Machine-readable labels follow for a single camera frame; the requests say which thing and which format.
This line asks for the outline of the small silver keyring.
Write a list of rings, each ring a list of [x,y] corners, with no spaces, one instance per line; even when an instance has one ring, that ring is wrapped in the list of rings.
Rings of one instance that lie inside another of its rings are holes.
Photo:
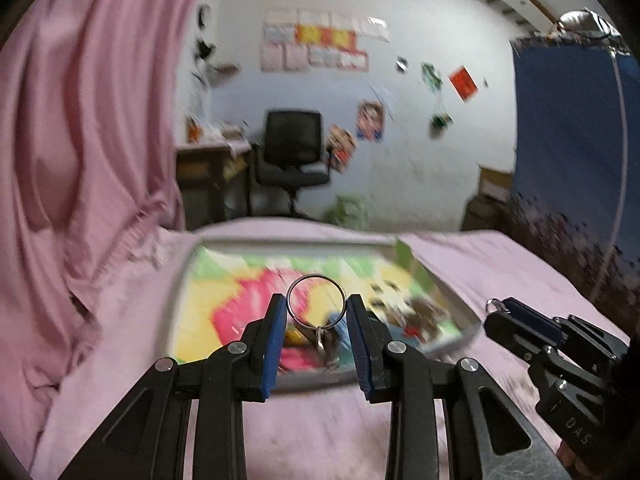
[[[492,312],[509,312],[509,309],[498,298],[490,298],[486,301],[485,312],[491,314]]]

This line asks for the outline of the grey colourful cardboard box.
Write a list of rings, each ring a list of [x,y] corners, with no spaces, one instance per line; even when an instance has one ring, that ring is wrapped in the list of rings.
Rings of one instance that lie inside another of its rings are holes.
[[[262,318],[274,294],[289,296],[294,312],[279,392],[355,381],[354,361],[340,361],[329,333],[329,315],[340,313],[343,296],[360,295],[393,338],[430,358],[465,348],[480,330],[473,310],[402,240],[206,240],[177,285],[166,353],[179,363],[207,358]]]

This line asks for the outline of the cardboard boxes pile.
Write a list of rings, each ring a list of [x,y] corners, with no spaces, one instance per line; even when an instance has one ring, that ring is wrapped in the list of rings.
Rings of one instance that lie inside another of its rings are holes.
[[[480,166],[477,191],[466,203],[460,230],[510,231],[512,172]]]

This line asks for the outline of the blue patterned fabric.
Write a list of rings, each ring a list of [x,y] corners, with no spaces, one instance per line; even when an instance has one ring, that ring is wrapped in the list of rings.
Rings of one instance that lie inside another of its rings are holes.
[[[626,334],[639,324],[639,62],[605,42],[512,44],[514,240]]]

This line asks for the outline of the green plastic stool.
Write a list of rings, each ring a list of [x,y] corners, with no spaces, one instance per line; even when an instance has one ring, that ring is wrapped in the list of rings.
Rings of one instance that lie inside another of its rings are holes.
[[[369,203],[360,195],[337,195],[324,215],[324,220],[341,228],[367,231]]]

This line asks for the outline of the dark wooden desk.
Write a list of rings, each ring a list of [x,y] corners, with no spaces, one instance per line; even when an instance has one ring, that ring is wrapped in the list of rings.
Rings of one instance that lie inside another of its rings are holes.
[[[253,215],[252,161],[250,142],[217,140],[180,144],[176,147],[176,179],[182,196],[186,228],[195,231],[213,223]],[[244,211],[228,211],[227,188],[243,178]]]

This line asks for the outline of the black office chair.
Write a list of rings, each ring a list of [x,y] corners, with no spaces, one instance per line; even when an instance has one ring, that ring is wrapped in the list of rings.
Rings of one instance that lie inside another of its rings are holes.
[[[331,183],[330,156],[323,154],[323,122],[318,110],[268,110],[264,136],[252,144],[255,181],[288,196],[288,216],[308,219],[297,209],[298,193]]]

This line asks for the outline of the hanging green plant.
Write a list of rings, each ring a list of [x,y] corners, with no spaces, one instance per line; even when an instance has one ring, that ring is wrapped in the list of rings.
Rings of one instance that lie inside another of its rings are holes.
[[[444,96],[439,93],[436,96],[433,114],[430,119],[430,128],[428,129],[428,131],[430,132],[430,136],[432,138],[438,138],[449,128],[449,126],[453,122],[454,120],[447,112],[444,102]]]

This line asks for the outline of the cartoon poster lower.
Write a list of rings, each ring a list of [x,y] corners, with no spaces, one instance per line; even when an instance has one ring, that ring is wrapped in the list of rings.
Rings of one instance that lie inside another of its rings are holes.
[[[356,151],[356,138],[346,129],[337,125],[329,128],[326,139],[326,154],[330,167],[342,174],[349,166]]]

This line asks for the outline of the cartoon poster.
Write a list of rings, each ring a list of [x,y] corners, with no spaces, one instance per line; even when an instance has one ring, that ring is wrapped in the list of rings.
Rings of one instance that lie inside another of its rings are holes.
[[[358,106],[356,136],[359,140],[381,142],[385,125],[385,108],[380,102],[363,101]]]
[[[349,166],[356,151],[356,138],[346,129],[337,125],[329,128],[326,139],[326,154],[330,167],[342,174]]]

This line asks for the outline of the red paper square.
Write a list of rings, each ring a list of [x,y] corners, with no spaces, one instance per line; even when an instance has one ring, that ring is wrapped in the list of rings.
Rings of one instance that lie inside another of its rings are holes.
[[[469,101],[477,94],[477,84],[464,66],[451,73],[448,80],[463,102]]]

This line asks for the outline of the cartoon poster upper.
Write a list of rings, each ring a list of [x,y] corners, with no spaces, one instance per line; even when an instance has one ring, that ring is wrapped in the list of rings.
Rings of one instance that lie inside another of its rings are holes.
[[[380,102],[363,101],[358,106],[356,136],[359,140],[381,142],[385,125],[385,108]]]

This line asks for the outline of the pink curtain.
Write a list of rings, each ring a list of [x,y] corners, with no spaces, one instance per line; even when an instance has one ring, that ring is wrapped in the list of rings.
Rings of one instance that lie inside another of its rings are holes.
[[[29,465],[98,336],[104,274],[178,229],[175,76],[195,0],[36,0],[1,51],[1,432]]]

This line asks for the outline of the wall certificates cluster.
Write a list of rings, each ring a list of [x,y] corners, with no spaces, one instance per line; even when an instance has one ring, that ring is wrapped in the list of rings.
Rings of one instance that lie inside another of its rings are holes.
[[[312,68],[367,73],[369,55],[361,38],[387,42],[390,28],[373,16],[328,11],[269,9],[262,22],[260,70],[303,73]]]

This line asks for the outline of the round wall clock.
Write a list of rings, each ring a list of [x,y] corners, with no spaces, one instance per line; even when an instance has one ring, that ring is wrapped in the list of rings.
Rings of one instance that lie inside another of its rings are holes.
[[[212,17],[212,8],[207,3],[202,3],[198,6],[198,16],[196,17],[196,22],[198,23],[199,30],[205,30],[210,22],[210,18]]]

